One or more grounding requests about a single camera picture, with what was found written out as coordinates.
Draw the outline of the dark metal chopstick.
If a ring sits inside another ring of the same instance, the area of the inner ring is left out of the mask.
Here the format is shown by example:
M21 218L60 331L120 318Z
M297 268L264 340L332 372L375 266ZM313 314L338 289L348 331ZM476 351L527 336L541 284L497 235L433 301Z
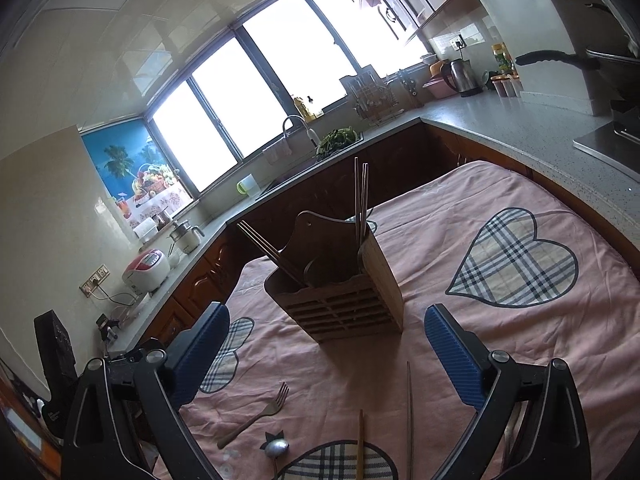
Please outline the dark metal chopstick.
M413 477L413 395L410 362L406 362L406 479Z

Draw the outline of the silver metal spoon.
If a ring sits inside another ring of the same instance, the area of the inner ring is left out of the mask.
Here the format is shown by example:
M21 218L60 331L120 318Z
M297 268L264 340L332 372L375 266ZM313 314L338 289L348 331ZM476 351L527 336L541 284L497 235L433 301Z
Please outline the silver metal spoon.
M278 458L285 455L288 452L290 445L285 438L277 438L269 441L265 446L265 454L270 459L273 477L278 478Z

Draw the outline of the pink plaid-heart tablecloth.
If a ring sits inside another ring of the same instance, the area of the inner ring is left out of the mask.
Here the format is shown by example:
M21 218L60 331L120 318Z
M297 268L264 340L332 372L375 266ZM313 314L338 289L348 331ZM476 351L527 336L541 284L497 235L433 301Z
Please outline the pink plaid-heart tablecloth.
M279 479L349 479L358 413L366 475L406 478L406 362L413 479L431 477L472 417L424 333L443 304L488 348L538 365L567 362L582 401L594 478L612 474L639 430L639 283L585 221L516 172L472 162L378 205L375 238L405 303L404 329L312 340L266 293L274 266L244 266L231 333L209 385L181 409L227 479L273 478L266 444L285 438ZM282 410L220 450L217 441L278 393Z

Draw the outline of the silver metal fork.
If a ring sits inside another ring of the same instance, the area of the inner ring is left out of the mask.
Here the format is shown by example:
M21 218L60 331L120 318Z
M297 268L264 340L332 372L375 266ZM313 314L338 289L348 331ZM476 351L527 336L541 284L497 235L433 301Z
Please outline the silver metal fork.
M290 388L288 388L288 384L286 382L282 382L277 395L271 401L269 401L257 415L254 415L250 419L247 419L246 422L243 422L240 426L237 426L231 432L220 438L217 441L217 448L219 448L220 450L225 448L237 437L239 437L242 432L250 428L250 426L253 426L255 422L258 422L258 420L277 415L284 407L289 392Z

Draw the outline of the white red rice cooker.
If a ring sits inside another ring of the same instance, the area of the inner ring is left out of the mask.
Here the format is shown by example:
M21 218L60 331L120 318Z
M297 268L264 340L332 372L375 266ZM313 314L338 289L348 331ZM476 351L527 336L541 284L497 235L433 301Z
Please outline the white red rice cooker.
M122 272L122 281L136 294L145 295L158 289L168 278L170 265L159 249L150 249L132 260Z

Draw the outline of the light wooden chopstick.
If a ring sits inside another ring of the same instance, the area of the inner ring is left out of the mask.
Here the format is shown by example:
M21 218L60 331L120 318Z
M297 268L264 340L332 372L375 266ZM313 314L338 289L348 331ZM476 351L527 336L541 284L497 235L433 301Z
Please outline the light wooden chopstick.
M363 410L358 413L358 439L357 439L357 451L356 451L356 480L364 479L364 433L366 432L366 423L364 422Z

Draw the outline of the white electric pot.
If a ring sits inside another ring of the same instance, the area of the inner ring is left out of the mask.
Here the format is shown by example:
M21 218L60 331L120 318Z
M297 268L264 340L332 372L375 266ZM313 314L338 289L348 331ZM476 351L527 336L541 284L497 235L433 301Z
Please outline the white electric pot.
M169 236L180 252L189 255L201 245L205 234L199 226L192 226L189 220L174 222L172 226L174 228L169 233Z

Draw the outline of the wooden utensil holder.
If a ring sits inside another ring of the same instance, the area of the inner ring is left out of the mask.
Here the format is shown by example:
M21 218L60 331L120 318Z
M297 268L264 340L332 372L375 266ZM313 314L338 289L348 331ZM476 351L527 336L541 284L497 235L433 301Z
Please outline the wooden utensil holder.
M303 211L282 255L302 270L303 283L277 269L265 291L314 341L404 329L404 300L368 226L358 243L354 222Z

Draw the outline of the fruit poster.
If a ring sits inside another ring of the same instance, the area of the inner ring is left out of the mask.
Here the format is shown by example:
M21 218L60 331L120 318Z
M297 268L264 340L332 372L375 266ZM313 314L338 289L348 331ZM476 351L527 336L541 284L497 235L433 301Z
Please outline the fruit poster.
M192 203L143 120L96 129L81 140L131 229L162 212L175 217Z

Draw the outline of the wooden lower cabinets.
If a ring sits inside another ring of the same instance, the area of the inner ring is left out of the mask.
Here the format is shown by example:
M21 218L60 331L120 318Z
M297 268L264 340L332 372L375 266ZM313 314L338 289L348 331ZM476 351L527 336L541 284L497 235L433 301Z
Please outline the wooden lower cabinets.
M179 330L192 326L211 301L226 301L245 263L260 255L236 227L238 221L247 221L273 246L282 248L303 210L340 220L352 216L356 162L368 164L369 203L378 206L474 160L532 175L524 164L494 148L424 124L302 174L213 229L203 248L183 258L162 287L127 316L108 348L113 353L125 351L144 334L171 341Z

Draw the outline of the gas stove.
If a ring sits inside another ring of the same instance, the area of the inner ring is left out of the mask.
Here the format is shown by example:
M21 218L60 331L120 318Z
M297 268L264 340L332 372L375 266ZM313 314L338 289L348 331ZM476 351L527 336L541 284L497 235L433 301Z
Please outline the gas stove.
M638 105L611 102L612 120L573 141L574 148L616 168L636 182L640 179L640 122Z

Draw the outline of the dark chopstick in holder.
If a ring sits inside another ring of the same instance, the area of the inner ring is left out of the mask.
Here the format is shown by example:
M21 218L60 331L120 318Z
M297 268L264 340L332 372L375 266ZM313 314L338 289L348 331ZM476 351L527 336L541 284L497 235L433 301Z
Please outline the dark chopstick in holder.
M360 221L361 221L361 209L360 209L360 198L361 198L361 188L360 188L360 162L357 156L354 157L354 223L355 223L355 233L356 233L356 247L359 248L361 244L361 235L360 235Z

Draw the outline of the green vegetables in sink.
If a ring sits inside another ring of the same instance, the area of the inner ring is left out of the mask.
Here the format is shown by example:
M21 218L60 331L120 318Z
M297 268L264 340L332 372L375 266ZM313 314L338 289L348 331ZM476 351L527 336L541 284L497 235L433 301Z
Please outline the green vegetables in sink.
M333 153L344 150L344 148L356 143L358 140L359 134L353 128L345 127L334 129L320 142L317 148L316 159L323 160Z

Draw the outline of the pink storage box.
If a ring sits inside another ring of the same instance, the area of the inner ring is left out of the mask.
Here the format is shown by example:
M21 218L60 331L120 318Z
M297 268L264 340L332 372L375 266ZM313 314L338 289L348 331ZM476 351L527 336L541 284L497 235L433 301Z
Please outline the pink storage box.
M442 77L430 79L423 85L423 88L430 92L436 100L447 99L457 94L457 91L451 88Z

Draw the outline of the steel electric kettle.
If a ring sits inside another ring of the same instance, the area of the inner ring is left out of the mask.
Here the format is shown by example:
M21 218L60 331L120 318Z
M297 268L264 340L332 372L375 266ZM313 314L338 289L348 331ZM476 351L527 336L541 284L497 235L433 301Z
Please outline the steel electric kettle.
M440 76L462 98L476 96L483 92L482 86L472 71L471 63L463 58L457 58L442 64Z

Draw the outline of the dish drying rack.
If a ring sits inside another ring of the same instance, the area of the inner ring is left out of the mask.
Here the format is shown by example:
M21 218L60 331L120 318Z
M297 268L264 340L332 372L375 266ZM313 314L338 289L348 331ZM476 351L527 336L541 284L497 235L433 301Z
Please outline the dish drying rack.
M340 83L356 113L371 124L382 124L404 112L372 65L364 66L357 75L342 77Z

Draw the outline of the yellow seasoning bottle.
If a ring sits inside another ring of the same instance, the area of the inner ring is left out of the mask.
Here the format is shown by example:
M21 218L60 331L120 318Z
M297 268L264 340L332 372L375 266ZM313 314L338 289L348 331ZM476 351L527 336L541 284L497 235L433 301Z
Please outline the yellow seasoning bottle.
M506 45L503 42L499 42L498 44L493 44L491 50L498 65L499 73L513 75L514 65Z

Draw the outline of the black wok pan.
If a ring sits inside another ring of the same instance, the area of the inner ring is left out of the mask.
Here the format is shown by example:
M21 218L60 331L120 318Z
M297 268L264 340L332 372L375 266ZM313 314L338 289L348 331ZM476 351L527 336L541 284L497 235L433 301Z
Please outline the black wok pan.
M514 58L525 77L524 99L588 115L609 102L639 104L639 48L612 11L596 0L556 5L572 50L540 49Z

